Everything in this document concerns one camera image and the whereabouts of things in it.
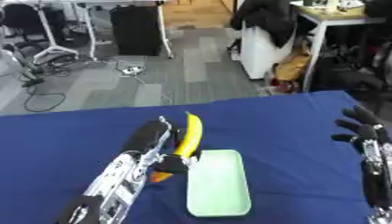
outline black jacket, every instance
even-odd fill
[[[295,27],[290,21],[289,0],[245,0],[230,24],[235,30],[240,30],[243,21],[248,28],[258,26],[269,32],[278,47],[287,43]]]

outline metal frame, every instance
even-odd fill
[[[303,91],[309,92],[312,83],[312,72],[316,65],[317,59],[319,58],[321,46],[324,43],[326,35],[326,29],[328,26],[340,26],[340,25],[367,25],[367,24],[379,24],[385,22],[384,18],[342,18],[342,19],[331,19],[321,20],[316,19],[304,12],[299,12],[299,16],[304,17],[313,23],[317,24],[317,31],[314,36],[313,43],[311,45],[311,61],[304,75]]]
[[[52,30],[49,26],[49,23],[47,21],[47,18],[45,16],[44,11],[41,8],[41,5],[38,3],[36,4],[35,10],[38,13],[39,19],[41,20],[42,25],[44,26],[46,36],[48,37],[49,40],[49,46],[42,52],[37,53],[34,55],[34,64],[37,64],[37,61],[46,56],[48,53],[57,53],[57,52],[64,52],[64,53],[73,53],[75,54],[75,57],[77,58],[79,56],[79,53],[73,49],[66,48],[64,46],[60,46],[56,43],[56,40],[54,39]]]
[[[92,20],[91,20],[91,17],[90,17],[90,9],[91,9],[91,7],[93,7],[93,5],[89,5],[89,6],[83,7],[82,10],[83,10],[83,16],[84,16],[84,18],[86,20],[85,22],[86,22],[86,25],[87,25],[88,36],[90,37],[90,41],[91,41],[89,56],[90,56],[91,59],[97,61],[98,59],[95,56],[96,36],[95,36]],[[172,52],[170,40],[167,38],[167,35],[166,35],[163,4],[160,1],[157,1],[157,13],[158,13],[158,24],[159,24],[159,31],[160,31],[160,34],[161,34],[162,43],[164,44],[164,49],[167,52],[167,57],[169,59],[172,59],[172,58],[174,58],[174,54]]]

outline chair leg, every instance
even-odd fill
[[[25,42],[30,42],[29,38],[27,37],[26,33],[24,31],[22,31],[22,38]]]
[[[382,106],[384,105],[384,100],[380,97],[379,99],[377,99],[377,101],[374,104],[374,114],[376,116],[380,116],[380,113],[382,112]]]

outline table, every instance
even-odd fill
[[[164,44],[164,48],[167,51],[168,57],[171,59],[173,58],[173,53],[172,49],[170,48],[170,42],[169,39],[166,37],[166,32],[165,32],[165,21],[164,21],[164,13],[163,13],[163,0],[3,0],[3,4],[33,4],[35,5],[35,9],[38,12],[39,18],[41,19],[42,25],[44,26],[45,33],[49,39],[49,46],[42,52],[39,52],[38,54],[34,55],[34,63],[36,63],[39,58],[47,55],[48,53],[52,52],[66,52],[66,53],[73,53],[76,55],[76,57],[79,55],[79,53],[73,49],[65,48],[63,46],[60,46],[56,43],[54,36],[52,34],[52,31],[49,27],[48,21],[46,19],[45,13],[42,11],[41,6],[43,4],[49,4],[49,3],[71,3],[71,4],[85,4],[87,7],[82,7],[83,10],[83,17],[86,20],[86,25],[87,25],[87,31],[88,35],[91,40],[90,44],[90,50],[89,50],[89,56],[93,60],[97,60],[95,57],[95,47],[96,47],[96,37],[95,37],[95,32],[94,28],[92,25],[91,17],[89,15],[89,9],[95,5],[100,5],[100,4],[112,4],[114,6],[118,4],[133,4],[133,3],[158,3],[157,9],[158,9],[158,22],[159,22],[159,28],[161,32],[161,39]]]
[[[167,52],[167,57],[169,59],[172,59],[174,57],[174,54],[172,52],[172,49],[170,47],[170,41],[166,36],[166,31],[165,31],[165,20],[164,20],[164,12],[163,12],[163,4],[165,1],[162,0],[66,0],[66,1],[72,1],[74,2],[83,2],[86,4],[87,7],[82,7],[83,9],[83,15],[86,21],[87,25],[87,30],[88,30],[88,35],[91,40],[91,46],[90,46],[90,51],[89,51],[89,56],[93,60],[97,60],[95,57],[95,47],[96,47],[96,36],[94,32],[94,28],[92,25],[92,20],[90,17],[90,11],[91,7],[96,6],[96,5],[101,5],[101,4],[112,4],[116,6],[117,4],[130,4],[130,3],[157,3],[157,12],[158,12],[158,23],[159,23],[159,30],[161,33],[161,39],[162,43],[164,44],[164,49]]]
[[[307,92],[310,90],[312,84],[312,72],[316,65],[317,59],[321,46],[323,45],[324,38],[326,35],[326,28],[328,26],[338,25],[368,25],[368,24],[380,24],[385,22],[385,18],[370,18],[367,17],[363,10],[364,7],[353,8],[347,12],[336,12],[333,14],[325,14],[323,9],[313,9],[311,7],[301,6],[298,2],[291,3],[297,7],[298,14],[301,17],[307,18],[313,23],[317,24],[316,34],[311,46],[311,60],[310,64],[304,75],[303,91]]]
[[[361,156],[334,124],[355,101],[317,92],[206,104],[109,108],[0,116],[2,223],[53,223],[84,192],[142,123],[202,119],[204,150],[241,153],[252,208],[237,218],[201,219],[186,210],[186,175],[143,189],[123,224],[363,224]]]

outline desk leg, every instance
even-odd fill
[[[312,73],[314,66],[316,65],[317,59],[319,58],[321,46],[324,42],[324,37],[326,35],[326,25],[320,23],[317,27],[316,35],[314,36],[313,44],[311,45],[311,62],[304,75],[304,86],[303,91],[309,92],[312,84]]]
[[[166,37],[166,29],[165,29],[165,21],[164,21],[164,9],[163,9],[163,5],[160,4],[157,7],[157,13],[158,13],[158,22],[159,22],[159,30],[161,32],[161,39],[162,39],[162,43],[164,44],[164,48],[166,49],[167,52],[167,56],[169,57],[169,59],[174,58],[174,54],[172,52],[172,49],[170,47],[170,41],[169,39]]]
[[[96,36],[94,32],[93,25],[91,24],[91,17],[90,17],[90,10],[88,7],[84,7],[83,9],[83,14],[84,14],[84,20],[87,25],[87,30],[88,30],[88,36],[90,37],[90,58],[94,61],[97,61],[98,59],[95,57],[95,48],[96,48]]]
[[[39,58],[44,57],[48,53],[55,53],[55,52],[73,53],[76,55],[76,57],[78,57],[79,53],[77,51],[66,48],[64,46],[57,45],[56,40],[54,39],[54,36],[52,34],[52,30],[49,26],[47,19],[46,19],[45,13],[41,9],[40,5],[37,7],[37,12],[38,12],[39,19],[41,20],[41,23],[44,26],[46,36],[49,39],[49,47],[46,48],[44,51],[39,52],[36,55],[34,55],[33,63],[36,64]]]

